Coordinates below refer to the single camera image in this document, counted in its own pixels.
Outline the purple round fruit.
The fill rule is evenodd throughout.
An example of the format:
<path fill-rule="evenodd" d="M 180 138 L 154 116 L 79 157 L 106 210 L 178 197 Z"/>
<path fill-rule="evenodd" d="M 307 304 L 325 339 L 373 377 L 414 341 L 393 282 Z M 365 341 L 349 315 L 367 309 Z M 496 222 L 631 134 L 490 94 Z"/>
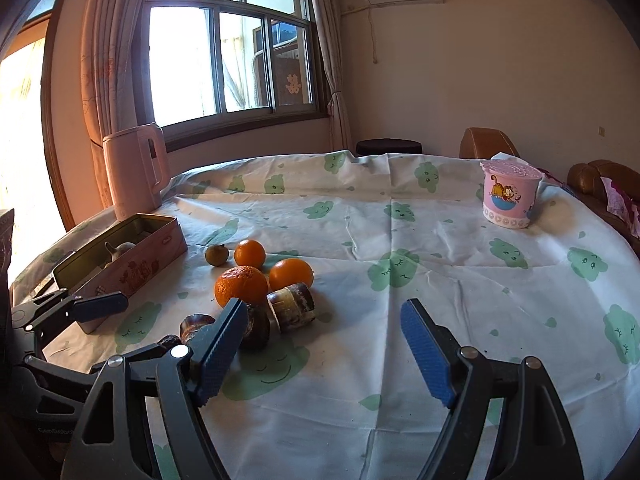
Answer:
<path fill-rule="evenodd" d="M 125 255 L 126 252 L 129 252 L 131 249 L 134 249 L 135 247 L 136 247 L 136 244 L 134 244 L 133 242 L 123 242 L 122 244 L 119 244 L 117 246 L 114 246 L 110 242 L 105 242 L 104 248 L 106 249 L 106 251 L 108 252 L 111 258 L 111 260 L 106 264 L 106 266 L 109 266 L 111 263 L 115 262 L 117 259 Z"/>

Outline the large orange tangerine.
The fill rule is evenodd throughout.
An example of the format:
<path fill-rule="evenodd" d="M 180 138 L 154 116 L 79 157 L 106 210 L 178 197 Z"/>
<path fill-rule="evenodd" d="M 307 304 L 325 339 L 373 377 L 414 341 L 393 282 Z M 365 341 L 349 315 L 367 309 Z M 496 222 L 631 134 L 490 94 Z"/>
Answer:
<path fill-rule="evenodd" d="M 254 266 L 235 266 L 224 271 L 214 285 L 214 296 L 221 308 L 233 298 L 259 306 L 266 301 L 268 292 L 265 275 Z"/>

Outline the small orange kumquat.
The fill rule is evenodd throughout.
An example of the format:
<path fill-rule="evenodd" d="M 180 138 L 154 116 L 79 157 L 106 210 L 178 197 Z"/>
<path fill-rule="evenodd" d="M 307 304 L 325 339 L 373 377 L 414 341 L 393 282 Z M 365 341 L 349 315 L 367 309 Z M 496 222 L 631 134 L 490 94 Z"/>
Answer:
<path fill-rule="evenodd" d="M 268 281 L 272 290 L 279 290 L 299 283 L 311 287 L 314 282 L 314 270 L 302 259 L 286 258 L 271 268 Z"/>
<path fill-rule="evenodd" d="M 266 261 L 266 251 L 257 240 L 248 238 L 241 240 L 236 245 L 233 258 L 237 266 L 252 266 L 255 269 L 261 269 Z"/>

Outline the sugarcane piece white ends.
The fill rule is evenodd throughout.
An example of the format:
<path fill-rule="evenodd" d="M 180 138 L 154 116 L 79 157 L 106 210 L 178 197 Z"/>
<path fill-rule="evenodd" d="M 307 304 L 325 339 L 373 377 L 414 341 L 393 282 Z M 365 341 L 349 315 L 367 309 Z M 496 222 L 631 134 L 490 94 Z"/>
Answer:
<path fill-rule="evenodd" d="M 316 318 L 314 298 L 305 283 L 295 283 L 270 292 L 267 301 L 280 334 L 298 330 Z"/>

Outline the pink metal tin box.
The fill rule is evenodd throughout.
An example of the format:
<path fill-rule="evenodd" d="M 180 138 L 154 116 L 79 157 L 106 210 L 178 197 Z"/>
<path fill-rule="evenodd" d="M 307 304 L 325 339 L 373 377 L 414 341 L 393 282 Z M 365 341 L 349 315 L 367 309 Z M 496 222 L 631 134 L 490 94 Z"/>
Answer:
<path fill-rule="evenodd" d="M 111 263 L 104 243 L 133 242 L 134 249 Z M 178 220 L 160 214 L 134 214 L 114 224 L 57 264 L 58 287 L 84 298 L 122 292 L 128 297 L 186 252 Z"/>

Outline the pink electric kettle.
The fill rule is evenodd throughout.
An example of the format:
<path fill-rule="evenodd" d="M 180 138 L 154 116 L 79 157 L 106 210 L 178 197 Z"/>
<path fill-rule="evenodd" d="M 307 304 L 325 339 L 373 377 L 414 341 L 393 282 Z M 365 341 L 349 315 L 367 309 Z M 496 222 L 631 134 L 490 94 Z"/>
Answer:
<path fill-rule="evenodd" d="M 160 208 L 170 171 L 162 129 L 146 124 L 103 140 L 107 181 L 118 221 Z"/>

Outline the brown longan fruit far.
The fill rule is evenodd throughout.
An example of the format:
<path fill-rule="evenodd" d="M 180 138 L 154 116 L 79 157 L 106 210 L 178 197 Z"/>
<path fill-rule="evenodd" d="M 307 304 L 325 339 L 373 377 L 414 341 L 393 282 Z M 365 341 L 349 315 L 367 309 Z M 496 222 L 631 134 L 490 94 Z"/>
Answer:
<path fill-rule="evenodd" d="M 210 266 L 224 266 L 229 259 L 229 249 L 224 244 L 208 245 L 204 252 L 204 258 Z"/>

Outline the pink cartoon cup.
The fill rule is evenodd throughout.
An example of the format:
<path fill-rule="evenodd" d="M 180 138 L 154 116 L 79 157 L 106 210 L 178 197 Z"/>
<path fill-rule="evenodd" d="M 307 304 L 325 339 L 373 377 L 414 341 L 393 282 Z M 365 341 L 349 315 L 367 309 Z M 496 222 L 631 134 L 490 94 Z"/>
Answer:
<path fill-rule="evenodd" d="M 480 166 L 485 177 L 484 217 L 506 229 L 526 229 L 544 174 L 516 159 L 482 160 Z"/>

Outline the pink cloth on sofa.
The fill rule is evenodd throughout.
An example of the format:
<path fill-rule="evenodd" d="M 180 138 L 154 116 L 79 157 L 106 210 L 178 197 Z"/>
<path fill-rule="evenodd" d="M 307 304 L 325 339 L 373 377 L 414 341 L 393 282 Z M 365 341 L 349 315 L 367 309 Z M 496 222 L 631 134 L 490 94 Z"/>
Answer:
<path fill-rule="evenodd" d="M 606 194 L 606 211 L 623 221 L 629 233 L 640 235 L 639 206 L 632 201 L 622 187 L 611 178 L 601 178 Z"/>

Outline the brown leather sofa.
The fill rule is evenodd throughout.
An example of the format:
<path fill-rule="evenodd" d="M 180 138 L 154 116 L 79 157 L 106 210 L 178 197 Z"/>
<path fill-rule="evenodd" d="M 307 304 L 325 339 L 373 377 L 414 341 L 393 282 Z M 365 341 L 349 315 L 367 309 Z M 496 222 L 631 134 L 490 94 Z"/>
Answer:
<path fill-rule="evenodd" d="M 617 162 L 598 159 L 574 165 L 568 170 L 567 184 L 592 212 L 619 232 L 636 255 L 639 255 L 639 237 L 633 237 L 622 220 L 606 211 L 606 194 L 602 177 L 611 178 L 618 183 L 639 206 L 639 174 Z"/>

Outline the brown leather chair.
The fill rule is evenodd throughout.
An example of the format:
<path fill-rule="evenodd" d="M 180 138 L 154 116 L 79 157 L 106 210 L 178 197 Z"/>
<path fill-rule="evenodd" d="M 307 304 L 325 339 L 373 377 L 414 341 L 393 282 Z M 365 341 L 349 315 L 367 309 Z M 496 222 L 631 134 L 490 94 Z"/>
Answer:
<path fill-rule="evenodd" d="M 465 129 L 460 142 L 460 158 L 491 159 L 498 153 L 520 156 L 511 139 L 501 130 L 483 127 Z"/>

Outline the beige curtain left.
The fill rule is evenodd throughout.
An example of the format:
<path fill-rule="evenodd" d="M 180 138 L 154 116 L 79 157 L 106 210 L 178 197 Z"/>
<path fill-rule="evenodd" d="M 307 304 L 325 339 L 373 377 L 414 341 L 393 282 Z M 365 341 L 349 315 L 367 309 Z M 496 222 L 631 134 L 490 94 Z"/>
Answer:
<path fill-rule="evenodd" d="M 80 42 L 82 112 L 91 146 L 94 180 L 103 207 L 113 203 L 104 139 L 125 128 L 126 73 L 142 0 L 88 0 Z"/>

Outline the beige curtain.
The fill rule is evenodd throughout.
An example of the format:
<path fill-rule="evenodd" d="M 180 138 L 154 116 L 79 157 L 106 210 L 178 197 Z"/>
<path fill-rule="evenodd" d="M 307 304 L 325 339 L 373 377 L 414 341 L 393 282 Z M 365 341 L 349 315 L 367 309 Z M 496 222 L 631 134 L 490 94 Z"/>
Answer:
<path fill-rule="evenodd" d="M 331 92 L 329 98 L 330 136 L 334 151 L 352 147 L 347 107 L 343 94 L 343 47 L 341 1 L 311 0 L 316 19 L 324 73 Z"/>
<path fill-rule="evenodd" d="M 88 0 L 80 42 L 82 112 L 91 146 L 94 180 L 103 207 L 113 203 L 104 139 L 125 128 L 126 73 L 142 0 Z"/>

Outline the beige curtain right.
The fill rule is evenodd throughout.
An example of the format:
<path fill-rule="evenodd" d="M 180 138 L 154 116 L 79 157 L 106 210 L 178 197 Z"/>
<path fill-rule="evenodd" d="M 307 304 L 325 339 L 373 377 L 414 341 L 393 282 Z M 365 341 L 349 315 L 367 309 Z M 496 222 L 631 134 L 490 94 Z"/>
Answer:
<path fill-rule="evenodd" d="M 329 98 L 330 136 L 334 151 L 352 147 L 347 107 L 343 94 L 343 47 L 341 1 L 311 0 L 316 19 L 324 73 L 331 92 Z"/>

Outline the window with frame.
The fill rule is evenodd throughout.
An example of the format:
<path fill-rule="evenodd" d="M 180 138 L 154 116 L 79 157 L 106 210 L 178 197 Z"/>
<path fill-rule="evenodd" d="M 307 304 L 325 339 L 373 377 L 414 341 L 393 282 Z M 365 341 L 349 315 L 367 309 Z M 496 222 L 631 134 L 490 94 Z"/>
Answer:
<path fill-rule="evenodd" d="M 142 0 L 132 58 L 138 118 L 171 151 L 326 116 L 311 0 Z"/>

